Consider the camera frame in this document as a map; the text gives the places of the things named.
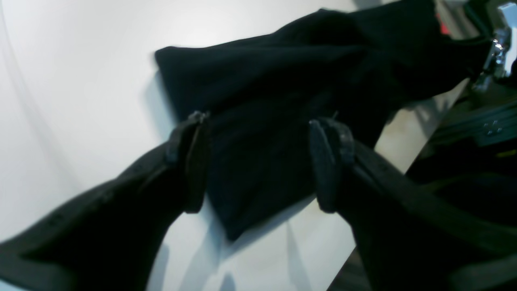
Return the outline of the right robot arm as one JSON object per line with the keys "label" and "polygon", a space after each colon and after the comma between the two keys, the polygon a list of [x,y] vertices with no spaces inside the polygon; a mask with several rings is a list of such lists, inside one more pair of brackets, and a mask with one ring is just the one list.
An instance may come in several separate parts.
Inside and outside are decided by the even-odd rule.
{"label": "right robot arm", "polygon": [[448,69],[462,70],[475,92],[516,90],[515,0],[436,0]]}

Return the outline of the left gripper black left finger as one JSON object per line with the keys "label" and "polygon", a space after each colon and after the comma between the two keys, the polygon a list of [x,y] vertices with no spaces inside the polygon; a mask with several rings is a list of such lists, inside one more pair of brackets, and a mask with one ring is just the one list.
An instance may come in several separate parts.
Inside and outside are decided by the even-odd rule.
{"label": "left gripper black left finger", "polygon": [[26,291],[144,291],[170,225],[201,210],[208,122],[194,112],[121,175],[1,243],[1,281]]}

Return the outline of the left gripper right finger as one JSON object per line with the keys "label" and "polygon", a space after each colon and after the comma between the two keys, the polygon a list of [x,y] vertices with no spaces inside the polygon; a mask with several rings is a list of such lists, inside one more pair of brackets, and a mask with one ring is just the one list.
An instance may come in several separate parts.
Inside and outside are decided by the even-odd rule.
{"label": "left gripper right finger", "polygon": [[319,207],[350,225],[372,291],[515,291],[516,227],[421,188],[332,118],[309,122]]}

